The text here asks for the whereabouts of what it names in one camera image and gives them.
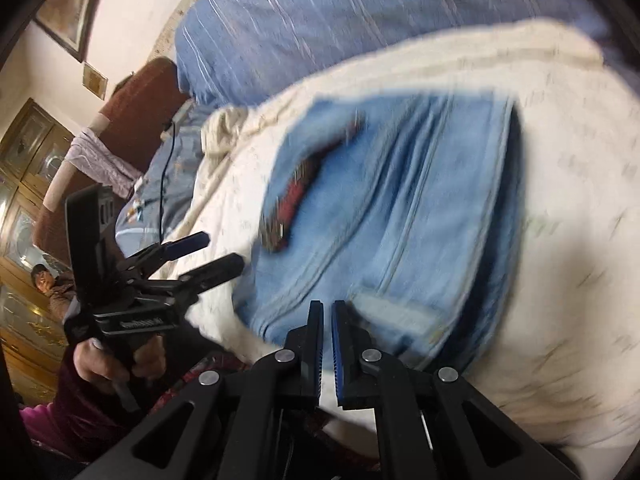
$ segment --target white wall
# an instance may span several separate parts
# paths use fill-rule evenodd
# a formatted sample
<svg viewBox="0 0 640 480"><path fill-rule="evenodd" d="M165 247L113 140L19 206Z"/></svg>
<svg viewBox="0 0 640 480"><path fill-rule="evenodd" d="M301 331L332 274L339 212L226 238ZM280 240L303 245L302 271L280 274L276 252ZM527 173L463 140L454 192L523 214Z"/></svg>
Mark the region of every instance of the white wall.
<svg viewBox="0 0 640 480"><path fill-rule="evenodd" d="M107 99L115 84L144 65L179 2L100 0L89 39L87 63L108 78ZM30 97L77 134L105 101L82 86L82 64L40 27L31 23L23 40L26 40Z"/></svg>
<svg viewBox="0 0 640 480"><path fill-rule="evenodd" d="M29 97L29 72L24 38L16 43L0 72L0 139Z"/></svg>

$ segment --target sofa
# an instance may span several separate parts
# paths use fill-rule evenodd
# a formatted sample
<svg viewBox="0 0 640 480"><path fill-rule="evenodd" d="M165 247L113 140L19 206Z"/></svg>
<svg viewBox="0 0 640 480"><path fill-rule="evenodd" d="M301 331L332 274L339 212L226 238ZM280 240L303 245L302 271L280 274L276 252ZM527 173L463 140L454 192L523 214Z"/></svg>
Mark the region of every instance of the sofa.
<svg viewBox="0 0 640 480"><path fill-rule="evenodd" d="M178 90L173 61L159 57L142 67L107 101L88 126L116 156L142 173L160 145L160 135L187 100ZM65 202L72 193L95 182L65 161L44 197L33 231L33 243L70 266L66 239ZM116 207L125 201L115 197Z"/></svg>

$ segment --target white bed sheet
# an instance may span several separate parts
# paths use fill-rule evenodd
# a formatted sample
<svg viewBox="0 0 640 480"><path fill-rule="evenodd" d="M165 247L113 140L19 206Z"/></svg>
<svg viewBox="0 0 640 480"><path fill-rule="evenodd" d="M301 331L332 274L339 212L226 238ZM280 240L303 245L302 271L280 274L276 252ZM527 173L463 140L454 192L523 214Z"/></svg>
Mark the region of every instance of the white bed sheet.
<svg viewBox="0 0 640 480"><path fill-rule="evenodd" d="M194 199L172 238L212 242L158 273L172 278L235 251L250 255L280 143L318 98L497 89L515 94L526 150L526 222L513 293L469 379L534 438L630 446L640 436L640 102L598 47L547 20L432 34L344 62L257 108L224 108L203 128ZM234 315L232 283L189 319L240 358L273 350ZM321 405L341 412L333 375Z"/></svg>

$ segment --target silver screw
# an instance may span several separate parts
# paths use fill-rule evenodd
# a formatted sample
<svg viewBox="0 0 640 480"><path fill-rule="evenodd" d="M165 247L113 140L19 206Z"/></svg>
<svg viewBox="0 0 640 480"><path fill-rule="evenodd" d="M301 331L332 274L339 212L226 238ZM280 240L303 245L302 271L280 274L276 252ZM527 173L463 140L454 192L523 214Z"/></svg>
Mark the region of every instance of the silver screw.
<svg viewBox="0 0 640 480"><path fill-rule="evenodd" d="M375 363L376 361L380 361L382 359L382 354L380 350L376 350L375 348L368 348L362 353L362 358L367 363Z"/></svg>
<svg viewBox="0 0 640 480"><path fill-rule="evenodd" d="M290 361L293 361L295 356L296 354L293 350L285 348L284 350L278 350L276 352L276 361L279 363L288 363Z"/></svg>
<svg viewBox="0 0 640 480"><path fill-rule="evenodd" d="M444 368L438 370L438 377L443 383L452 383L458 380L458 372L453 368L445 366Z"/></svg>
<svg viewBox="0 0 640 480"><path fill-rule="evenodd" d="M211 386L212 384L216 384L220 379L220 374L213 370L207 370L203 372L198 377L198 382L203 386Z"/></svg>

